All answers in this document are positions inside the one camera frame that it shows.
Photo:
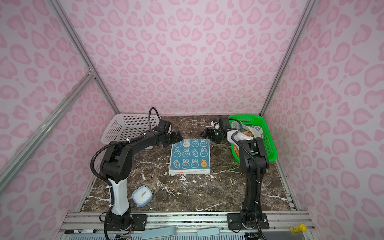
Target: brown marble surface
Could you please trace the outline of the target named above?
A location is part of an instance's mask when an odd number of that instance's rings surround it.
[[[185,139],[200,138],[200,132],[210,127],[220,116],[164,116]],[[238,211],[245,194],[245,176],[232,156],[228,144],[210,143],[211,174],[169,175],[171,148],[153,147],[136,154],[128,177],[128,198],[132,212],[149,211]],[[153,199],[143,208],[132,200],[132,193],[146,185]],[[264,211],[290,210],[275,164],[270,163],[262,182]],[[106,184],[97,179],[83,211],[107,211],[109,193]]]

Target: rabbit pattern towel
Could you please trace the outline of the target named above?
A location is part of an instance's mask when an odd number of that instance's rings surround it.
[[[209,139],[184,139],[172,145],[169,173],[210,173]]]

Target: yellow glue stick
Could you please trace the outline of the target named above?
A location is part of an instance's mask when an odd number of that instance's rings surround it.
[[[304,224],[291,227],[291,232],[292,233],[298,233],[298,232],[305,232],[307,230],[307,227]]]

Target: clock face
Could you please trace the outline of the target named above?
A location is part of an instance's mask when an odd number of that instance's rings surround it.
[[[151,191],[147,187],[140,187],[135,191],[135,194],[133,196],[136,204],[140,205],[145,203],[150,197],[152,196]]]

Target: bunny face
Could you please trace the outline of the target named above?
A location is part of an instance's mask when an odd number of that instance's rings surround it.
[[[206,140],[206,139],[202,139],[202,140],[201,140],[201,143],[200,143],[200,146],[201,146],[201,147],[206,147],[206,146],[208,146],[207,140]]]
[[[208,166],[207,160],[201,160],[201,166],[202,167],[207,167]]]
[[[208,155],[207,149],[206,148],[202,148],[201,152],[200,152],[200,156],[206,157],[207,155]]]
[[[181,150],[180,149],[175,149],[175,152],[173,153],[174,157],[181,157]]]
[[[194,157],[198,157],[199,156],[199,153],[196,151],[196,149],[193,149],[192,150],[192,155],[194,156]]]
[[[177,143],[173,144],[174,147],[181,147],[181,145],[182,145],[181,142],[177,142]]]
[[[181,164],[182,169],[187,169],[189,168],[189,160],[188,159],[183,159],[183,163]]]
[[[199,140],[198,139],[192,139],[192,147],[198,147],[199,146]]]
[[[192,159],[191,167],[197,168],[199,166],[199,161],[197,159]]]
[[[183,157],[189,157],[189,149],[184,149],[183,151]]]
[[[176,159],[175,161],[173,161],[173,165],[175,166],[175,168],[179,169],[180,168],[180,163],[179,161]]]
[[[190,139],[184,139],[184,143],[183,143],[183,146],[184,147],[189,147],[191,146],[191,143],[189,142]]]

